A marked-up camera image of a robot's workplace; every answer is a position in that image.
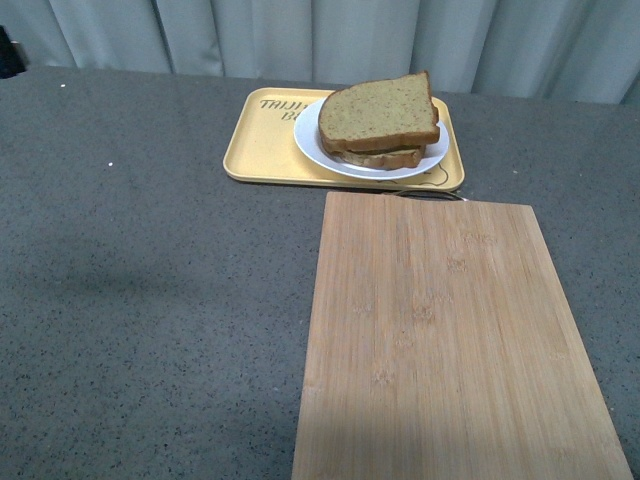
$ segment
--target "gray countertop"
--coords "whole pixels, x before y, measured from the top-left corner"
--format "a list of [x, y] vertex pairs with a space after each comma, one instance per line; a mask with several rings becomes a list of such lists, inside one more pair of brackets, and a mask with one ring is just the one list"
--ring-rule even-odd
[[[3, 478], [290, 477], [327, 190], [226, 175], [263, 86], [313, 87], [0, 81]], [[437, 96], [459, 193], [533, 206], [638, 478], [640, 108]]]

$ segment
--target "gray curtain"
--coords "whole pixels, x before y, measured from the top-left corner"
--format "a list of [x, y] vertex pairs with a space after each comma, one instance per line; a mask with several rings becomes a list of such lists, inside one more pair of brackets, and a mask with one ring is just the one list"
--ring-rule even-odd
[[640, 0], [0, 0], [31, 62], [640, 103]]

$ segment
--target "sandwich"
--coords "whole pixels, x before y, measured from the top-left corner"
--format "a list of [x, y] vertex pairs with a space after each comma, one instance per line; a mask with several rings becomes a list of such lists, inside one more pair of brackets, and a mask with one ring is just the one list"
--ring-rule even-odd
[[363, 167], [417, 167], [440, 138], [429, 74], [358, 83], [330, 94], [320, 109], [324, 150]]

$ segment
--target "bread slice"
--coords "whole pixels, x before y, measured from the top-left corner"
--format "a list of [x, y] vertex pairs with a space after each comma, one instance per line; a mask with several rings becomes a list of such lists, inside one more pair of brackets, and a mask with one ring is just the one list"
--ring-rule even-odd
[[389, 152], [340, 152], [336, 156], [345, 162], [367, 168], [395, 170], [415, 168], [424, 157], [425, 146], [400, 148]]
[[372, 155], [436, 143], [437, 123], [429, 74], [422, 71], [333, 92], [320, 109], [318, 130], [330, 155]]

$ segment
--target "wooden cutting board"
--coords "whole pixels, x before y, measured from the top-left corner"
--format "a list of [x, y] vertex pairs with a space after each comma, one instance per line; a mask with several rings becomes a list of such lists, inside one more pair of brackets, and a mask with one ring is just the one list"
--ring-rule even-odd
[[294, 480], [632, 478], [531, 207], [329, 193]]

